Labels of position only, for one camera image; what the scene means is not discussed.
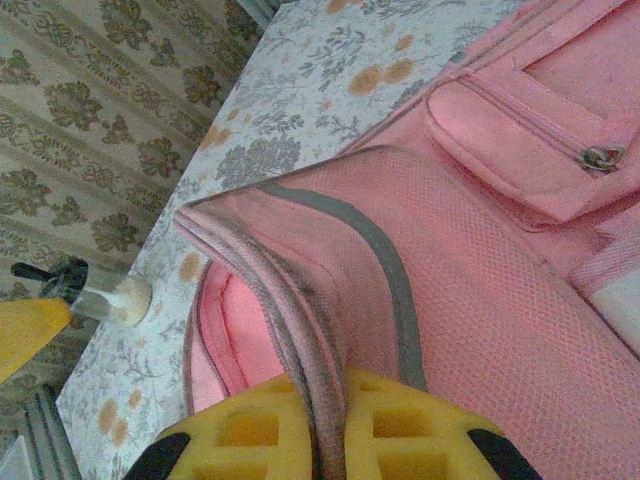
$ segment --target zipper track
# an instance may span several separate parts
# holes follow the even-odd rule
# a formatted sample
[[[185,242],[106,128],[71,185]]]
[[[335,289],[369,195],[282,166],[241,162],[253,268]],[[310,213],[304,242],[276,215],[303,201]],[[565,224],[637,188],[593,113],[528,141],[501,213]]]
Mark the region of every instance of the zipper track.
[[[458,82],[492,105],[498,107],[503,113],[507,114],[558,153],[577,163],[585,173],[593,177],[600,177],[604,174],[604,172],[589,168],[589,166],[585,165],[582,161],[581,153],[588,148],[587,145],[566,131],[558,128],[527,106],[507,96],[490,83],[478,77],[466,76],[458,79]]]

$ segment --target yellow object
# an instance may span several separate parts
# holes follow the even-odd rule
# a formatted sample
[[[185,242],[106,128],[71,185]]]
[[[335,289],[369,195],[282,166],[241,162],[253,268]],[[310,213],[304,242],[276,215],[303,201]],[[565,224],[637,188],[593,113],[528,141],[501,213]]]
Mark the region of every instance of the yellow object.
[[[71,321],[60,298],[0,303],[0,383],[24,365]]]
[[[348,480],[499,480],[467,432],[489,420],[420,390],[349,369]]]
[[[168,428],[191,437],[170,480],[311,479],[311,437],[286,375],[239,393]]]
[[[501,434],[433,395],[349,369],[348,480],[498,480],[467,432]],[[311,480],[307,415],[285,375],[168,428],[191,438],[169,480]]]

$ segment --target zipper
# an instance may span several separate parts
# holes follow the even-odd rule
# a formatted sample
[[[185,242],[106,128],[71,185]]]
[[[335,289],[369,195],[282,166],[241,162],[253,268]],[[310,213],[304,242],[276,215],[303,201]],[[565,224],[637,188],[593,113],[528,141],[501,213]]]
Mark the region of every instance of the zipper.
[[[585,173],[597,178],[618,169],[616,164],[624,154],[623,148],[585,145],[542,115],[478,77],[462,77],[458,82],[498,107],[558,153],[576,162]]]

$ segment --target gray trim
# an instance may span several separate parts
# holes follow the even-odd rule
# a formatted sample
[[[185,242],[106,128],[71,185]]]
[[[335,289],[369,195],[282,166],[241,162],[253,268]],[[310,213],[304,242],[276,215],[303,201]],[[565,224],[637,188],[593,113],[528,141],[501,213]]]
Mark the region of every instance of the gray trim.
[[[349,225],[367,242],[378,258],[391,290],[401,380],[414,388],[426,390],[420,330],[411,284],[402,259],[389,237],[360,210],[337,198],[311,190],[290,189],[276,183],[264,184],[258,188],[268,195],[331,215]]]

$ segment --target table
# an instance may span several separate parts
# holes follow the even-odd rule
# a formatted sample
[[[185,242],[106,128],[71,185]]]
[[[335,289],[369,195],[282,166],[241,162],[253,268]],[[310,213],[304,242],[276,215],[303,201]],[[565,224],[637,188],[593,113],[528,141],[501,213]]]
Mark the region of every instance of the table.
[[[85,479],[119,480],[186,415],[183,343],[206,259],[171,226],[182,204],[330,157],[416,94],[521,0],[300,0],[281,7],[133,265],[153,301],[102,324],[57,400]]]

